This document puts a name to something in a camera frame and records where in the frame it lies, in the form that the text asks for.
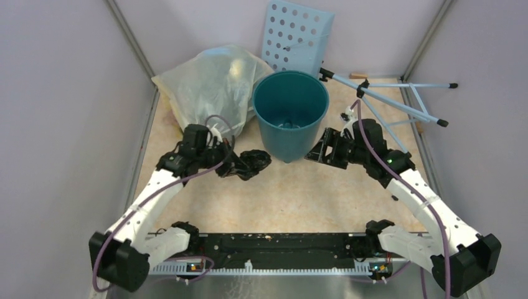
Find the black trash bag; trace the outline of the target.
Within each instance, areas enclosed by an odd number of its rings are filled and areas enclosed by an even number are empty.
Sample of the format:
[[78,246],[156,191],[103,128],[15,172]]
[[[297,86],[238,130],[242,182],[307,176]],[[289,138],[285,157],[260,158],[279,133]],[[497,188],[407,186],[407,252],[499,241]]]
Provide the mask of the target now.
[[220,178],[238,176],[242,181],[248,181],[270,164],[271,156],[260,149],[243,151],[239,155],[230,152],[215,172]]

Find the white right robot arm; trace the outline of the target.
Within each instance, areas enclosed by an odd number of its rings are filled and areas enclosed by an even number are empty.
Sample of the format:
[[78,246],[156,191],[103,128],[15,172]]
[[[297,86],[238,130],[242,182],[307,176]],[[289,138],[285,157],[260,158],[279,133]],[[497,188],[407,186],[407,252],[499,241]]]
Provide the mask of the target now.
[[453,297],[460,297],[495,273],[502,245],[462,221],[422,178],[410,153],[390,149],[382,127],[373,119],[350,128],[326,128],[305,156],[335,168],[349,164],[366,173],[403,203],[429,236],[420,237],[386,219],[366,224],[366,251],[381,257],[390,252],[421,266]]

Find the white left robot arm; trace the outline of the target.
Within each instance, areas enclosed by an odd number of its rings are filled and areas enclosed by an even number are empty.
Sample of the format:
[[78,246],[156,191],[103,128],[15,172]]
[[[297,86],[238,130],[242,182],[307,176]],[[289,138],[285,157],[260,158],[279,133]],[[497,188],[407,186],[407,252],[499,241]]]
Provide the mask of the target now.
[[172,255],[181,253],[189,258],[197,254],[200,242],[185,229],[168,228],[152,239],[147,235],[188,181],[232,165],[234,144],[217,125],[185,127],[182,140],[160,157],[132,205],[104,233],[90,237],[94,292],[105,293],[111,287],[135,292],[149,271]]

